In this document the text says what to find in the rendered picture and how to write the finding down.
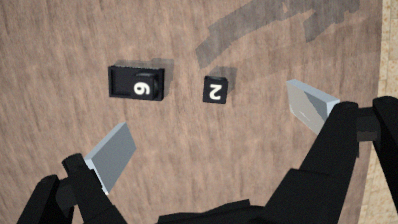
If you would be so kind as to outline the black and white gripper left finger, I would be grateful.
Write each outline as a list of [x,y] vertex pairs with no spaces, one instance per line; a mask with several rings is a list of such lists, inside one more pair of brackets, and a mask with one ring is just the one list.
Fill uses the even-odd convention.
[[75,205],[83,224],[128,224],[107,195],[136,149],[127,122],[117,124],[84,158],[62,161],[68,177],[41,179],[16,224],[72,224]]

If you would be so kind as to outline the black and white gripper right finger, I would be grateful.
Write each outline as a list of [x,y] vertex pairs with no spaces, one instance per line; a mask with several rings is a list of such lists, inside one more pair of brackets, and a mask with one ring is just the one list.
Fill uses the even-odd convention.
[[290,112],[318,136],[246,224],[338,224],[364,141],[373,143],[398,214],[398,99],[377,97],[359,108],[296,79],[286,85]]

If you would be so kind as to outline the black cube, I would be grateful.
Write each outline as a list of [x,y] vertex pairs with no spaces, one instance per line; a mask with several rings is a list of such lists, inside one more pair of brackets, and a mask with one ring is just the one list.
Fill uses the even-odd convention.
[[153,101],[159,92],[159,74],[136,73],[130,76],[131,99]]
[[203,87],[203,102],[225,104],[228,81],[224,77],[205,76]]

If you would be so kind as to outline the black rectangular tray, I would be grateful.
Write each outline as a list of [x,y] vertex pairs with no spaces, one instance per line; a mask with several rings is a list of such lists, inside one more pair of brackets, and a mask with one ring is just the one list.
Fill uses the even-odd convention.
[[162,101],[164,99],[165,69],[150,67],[110,66],[108,68],[109,97],[131,99],[130,76],[138,72],[159,74],[159,92],[153,101]]

